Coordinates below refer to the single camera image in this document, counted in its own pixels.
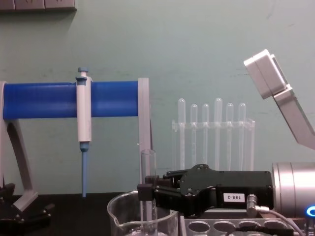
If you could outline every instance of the pipette holder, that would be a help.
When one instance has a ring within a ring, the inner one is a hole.
[[[217,98],[213,119],[209,105],[190,106],[190,120],[186,119],[186,102],[178,101],[178,122],[172,122],[173,170],[188,169],[196,164],[208,164],[214,170],[253,171],[255,122],[247,118],[246,105],[238,106],[234,120],[234,106],[226,105],[222,119],[222,99]]]
[[[0,189],[3,188],[4,136],[8,133],[17,159],[24,192],[14,203],[24,211],[37,197],[19,119],[75,118],[76,83],[8,84],[0,82]],[[149,79],[92,82],[92,117],[136,117],[139,123],[140,153],[152,149]]]

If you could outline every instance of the white label sticker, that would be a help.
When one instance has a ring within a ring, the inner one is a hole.
[[[227,203],[244,203],[244,193],[223,193],[223,200]]]

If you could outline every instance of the clear test tube rack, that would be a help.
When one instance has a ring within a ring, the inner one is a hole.
[[[178,122],[172,122],[173,170],[189,169],[196,164],[208,164],[222,171],[253,171],[255,121],[247,118],[246,105],[237,107],[227,103],[222,119],[223,101],[214,102],[214,113],[209,105],[190,106],[190,120],[186,120],[186,102],[178,100]]]

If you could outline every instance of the test tube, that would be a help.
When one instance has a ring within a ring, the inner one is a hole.
[[[196,129],[198,122],[198,106],[192,104],[190,107],[190,124],[191,124],[191,164],[196,165]]]
[[[154,184],[156,180],[156,152],[151,149],[141,151],[141,176],[142,183],[145,183],[146,177],[153,177]],[[157,218],[157,208],[155,200],[141,201],[141,221],[151,221]]]
[[[178,100],[178,124],[180,135],[180,170],[185,169],[185,124],[186,124],[186,102]]]
[[[208,164],[208,124],[209,124],[209,105],[202,105],[202,123],[203,123],[203,164]]]
[[[232,103],[228,103],[226,106],[226,122],[227,122],[226,162],[227,162],[228,171],[231,170],[233,116],[234,116],[234,106]]]
[[[215,170],[220,167],[220,126],[222,122],[222,99],[215,101]]]
[[[246,105],[245,103],[240,103],[238,105],[238,121],[240,124],[239,130],[239,170],[243,170],[244,165],[244,125],[246,121]]]

